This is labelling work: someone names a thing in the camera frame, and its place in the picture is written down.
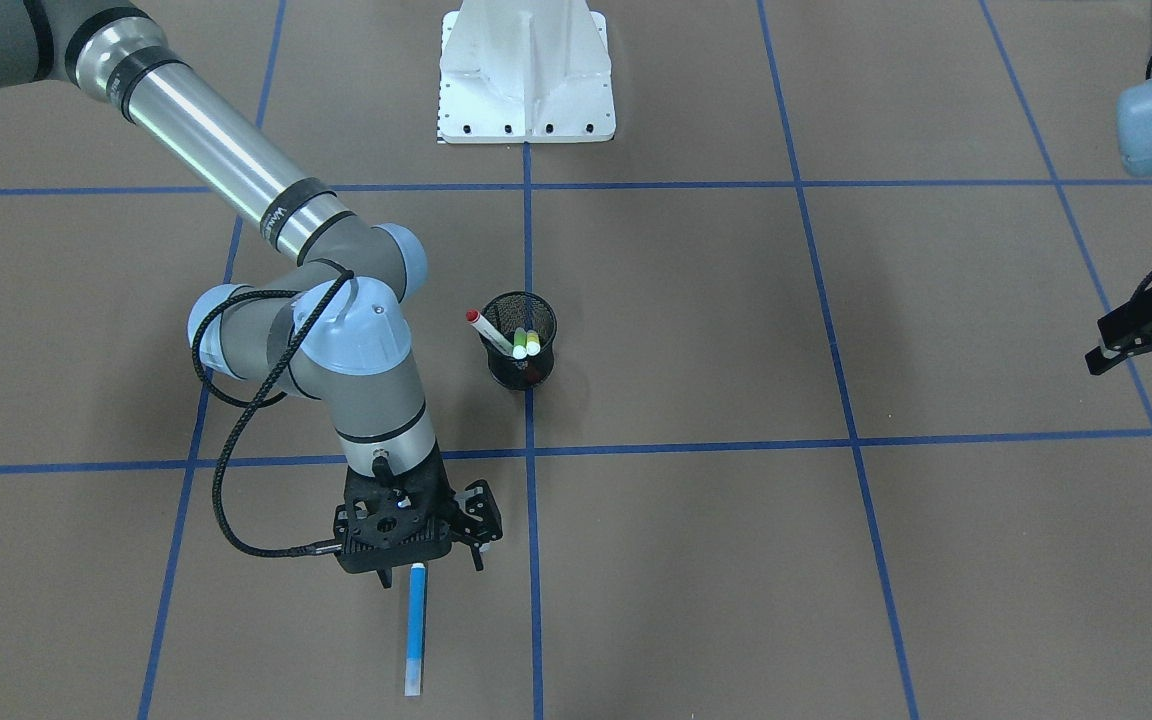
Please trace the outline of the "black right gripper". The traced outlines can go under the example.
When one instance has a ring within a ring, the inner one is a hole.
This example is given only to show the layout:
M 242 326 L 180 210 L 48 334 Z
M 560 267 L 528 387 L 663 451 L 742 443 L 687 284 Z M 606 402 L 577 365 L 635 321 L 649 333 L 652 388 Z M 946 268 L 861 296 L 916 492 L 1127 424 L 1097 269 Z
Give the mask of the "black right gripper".
M 374 571 L 381 588 L 391 589 L 394 569 L 442 559 L 456 543 L 470 547 L 475 571 L 485 570 L 486 544 L 503 537 L 488 483 L 452 488 L 439 448 L 402 473 L 385 457 L 372 460 L 372 470 L 347 471 L 343 502 L 335 509 L 333 556 L 343 571 Z

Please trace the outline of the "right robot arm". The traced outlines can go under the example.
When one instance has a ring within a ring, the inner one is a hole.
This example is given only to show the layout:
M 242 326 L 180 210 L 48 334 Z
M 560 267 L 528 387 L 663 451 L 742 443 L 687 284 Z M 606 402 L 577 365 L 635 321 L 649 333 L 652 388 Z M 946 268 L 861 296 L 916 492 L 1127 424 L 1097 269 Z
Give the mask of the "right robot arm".
M 460 314 L 518 270 L 515 150 L 435 145 L 444 1 L 154 1 L 174 50 L 342 199 L 407 225 L 431 278 L 410 304 L 444 450 L 517 444 Z M 467 181 L 467 191 L 440 191 Z M 291 270 L 116 109 L 77 88 L 0 91 L 0 605 L 151 602 L 182 530 L 177 588 L 344 585 L 329 559 L 259 560 L 212 520 L 211 458 L 236 409 L 202 400 L 185 318 L 221 282 Z

